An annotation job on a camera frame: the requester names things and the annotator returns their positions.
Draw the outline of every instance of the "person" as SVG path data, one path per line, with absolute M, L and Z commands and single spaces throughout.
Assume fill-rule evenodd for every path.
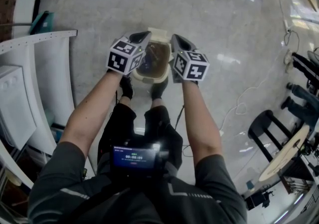
M 52 158 L 35 181 L 29 196 L 30 223 L 63 223 L 63 219 L 68 223 L 246 223 L 246 206 L 227 172 L 218 127 L 199 87 L 191 81 L 184 81 L 182 89 L 196 183 L 176 177 L 182 163 L 182 138 L 171 126 L 161 99 L 167 82 L 152 86 L 145 137 L 164 138 L 162 144 L 169 149 L 168 173 L 156 181 L 112 191 L 108 140 L 114 135 L 117 139 L 134 136 L 136 115 L 130 108 L 130 80 L 107 72 L 70 116 Z M 83 180 L 85 159 L 119 84 L 123 95 L 99 143 L 97 176 Z M 83 210 L 92 198 L 106 194 L 95 207 Z
M 290 72 L 293 68 L 297 68 L 299 71 L 307 77 L 307 79 L 313 84 L 316 89 L 319 89 L 319 67 L 318 67 L 318 55 L 314 52 L 308 52 L 308 56 L 312 59 L 297 54 L 296 52 L 288 52 L 285 55 L 284 64 L 286 65 L 286 72 Z
M 291 90 L 296 97 L 306 100 L 311 107 L 298 105 L 291 97 L 287 97 L 282 103 L 281 109 L 288 108 L 294 116 L 303 120 L 311 129 L 314 129 L 319 118 L 319 99 L 299 85 L 288 83 L 286 88 Z

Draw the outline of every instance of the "digital display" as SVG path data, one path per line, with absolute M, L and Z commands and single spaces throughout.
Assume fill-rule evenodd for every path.
M 113 147 L 113 161 L 118 167 L 152 169 L 155 157 L 155 149 Z

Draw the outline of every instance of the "forearm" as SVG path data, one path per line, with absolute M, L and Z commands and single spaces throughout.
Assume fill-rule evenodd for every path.
M 70 116 L 60 142 L 74 143 L 83 151 L 85 157 L 87 156 L 106 118 L 121 78 L 122 75 L 115 72 L 103 76 Z
M 198 86 L 183 84 L 186 130 L 195 165 L 204 157 L 222 154 L 219 129 L 211 117 Z

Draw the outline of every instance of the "floor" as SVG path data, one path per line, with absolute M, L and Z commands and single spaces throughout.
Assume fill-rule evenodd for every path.
M 305 19 L 319 19 L 307 7 L 306 0 L 281 2 L 287 25 L 299 34 L 298 53 L 306 56 L 308 50 L 319 45 L 319 26 Z M 224 157 L 239 193 L 247 190 L 247 181 L 257 181 L 267 165 L 257 145 L 247 137 L 253 119 L 271 109 L 289 128 L 296 121 L 288 111 L 280 110 L 280 104 L 289 95 L 285 85 L 295 82 L 305 86 L 307 80 L 297 70 L 285 72 L 283 57 L 288 48 L 297 50 L 298 39 L 292 34 L 288 47 L 283 43 L 285 27 L 279 0 L 41 0 L 40 9 L 55 13 L 55 30 L 78 29 L 70 48 L 76 104 L 106 72 L 109 47 L 126 31 L 148 27 L 167 30 L 169 35 L 177 33 L 188 38 L 206 53 L 211 66 L 199 87 L 211 115 L 224 132 Z M 133 83 L 136 94 L 132 107 L 138 115 L 135 127 L 143 131 L 144 112 L 151 106 L 150 85 L 136 80 Z M 175 124 L 183 100 L 181 85 L 173 84 L 171 75 L 163 100 Z M 177 131 L 187 145 L 184 115 Z M 276 128 L 271 127 L 271 131 L 285 140 Z M 94 167 L 98 139 L 90 150 Z M 261 140 L 264 144 L 270 142 L 267 137 Z M 268 149 L 276 153 L 272 143 Z M 190 148 L 184 153 L 191 156 Z M 183 157 L 178 176 L 194 183 L 191 157 Z

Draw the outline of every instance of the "strap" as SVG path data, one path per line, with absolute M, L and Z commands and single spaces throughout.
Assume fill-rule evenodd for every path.
M 114 194 L 122 191 L 123 189 L 125 189 L 124 186 L 116 186 L 114 184 L 105 186 L 101 192 L 93 195 L 88 200 L 81 203 L 73 212 L 69 214 L 63 214 L 57 223 L 58 224 L 74 223 L 81 215 L 95 208 L 101 203 L 107 201 Z

